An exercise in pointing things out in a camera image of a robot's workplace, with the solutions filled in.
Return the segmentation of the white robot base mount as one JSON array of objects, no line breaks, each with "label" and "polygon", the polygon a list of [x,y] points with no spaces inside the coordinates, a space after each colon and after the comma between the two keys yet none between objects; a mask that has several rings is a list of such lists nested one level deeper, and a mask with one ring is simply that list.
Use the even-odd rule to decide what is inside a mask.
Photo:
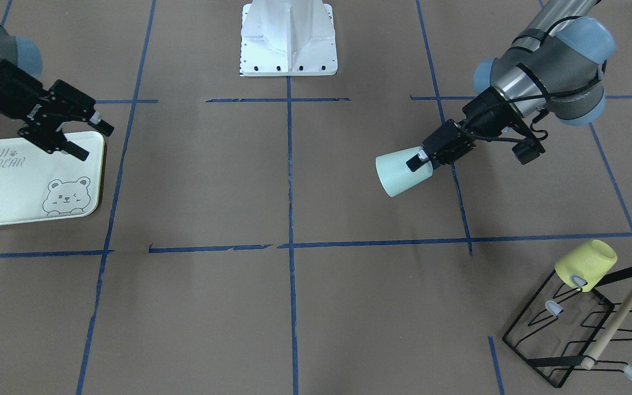
[{"label": "white robot base mount", "polygon": [[247,3],[240,33],[241,76],[331,76],[338,71],[334,11],[323,1]]}]

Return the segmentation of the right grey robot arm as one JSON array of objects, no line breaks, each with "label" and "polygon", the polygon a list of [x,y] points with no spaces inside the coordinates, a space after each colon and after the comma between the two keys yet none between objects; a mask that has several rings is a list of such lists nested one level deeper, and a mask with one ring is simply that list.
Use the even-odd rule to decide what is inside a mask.
[{"label": "right grey robot arm", "polygon": [[48,154],[64,151],[84,161],[87,150],[69,142],[67,122],[84,122],[109,137],[113,126],[95,109],[95,99],[63,80],[44,88],[42,55],[27,37],[10,35],[0,23],[0,114],[24,125],[18,135]]}]

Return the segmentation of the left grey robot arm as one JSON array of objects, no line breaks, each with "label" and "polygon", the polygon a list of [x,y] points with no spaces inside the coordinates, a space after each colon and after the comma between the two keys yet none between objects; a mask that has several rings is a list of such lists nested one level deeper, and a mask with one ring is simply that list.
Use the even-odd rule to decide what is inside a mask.
[{"label": "left grey robot arm", "polygon": [[552,113],[561,122],[594,122],[606,105],[602,83],[616,50],[611,33],[589,16],[595,1],[549,1],[499,58],[482,61],[472,78],[476,97],[464,105],[464,119],[447,120],[416,148],[407,173],[449,165],[476,142],[512,143],[522,164],[545,152],[547,132],[533,123]]}]

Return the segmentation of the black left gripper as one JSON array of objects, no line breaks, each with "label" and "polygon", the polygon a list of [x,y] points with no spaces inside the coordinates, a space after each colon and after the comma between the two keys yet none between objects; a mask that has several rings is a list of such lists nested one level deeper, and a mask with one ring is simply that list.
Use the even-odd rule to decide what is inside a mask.
[{"label": "black left gripper", "polygon": [[506,98],[494,87],[489,87],[463,107],[466,118],[461,122],[447,120],[423,142],[419,151],[407,160],[411,172],[422,167],[450,165],[482,142],[521,142],[533,138],[514,103],[531,100],[527,97]]}]

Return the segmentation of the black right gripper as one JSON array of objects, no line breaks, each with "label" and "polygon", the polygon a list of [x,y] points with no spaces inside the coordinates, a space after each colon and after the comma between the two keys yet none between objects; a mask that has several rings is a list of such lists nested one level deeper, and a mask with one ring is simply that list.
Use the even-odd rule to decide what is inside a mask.
[{"label": "black right gripper", "polygon": [[0,114],[22,120],[18,135],[46,153],[55,151],[86,161],[89,152],[65,137],[66,122],[85,122],[105,137],[115,130],[95,110],[96,101],[63,80],[49,90],[13,63],[0,59]]}]

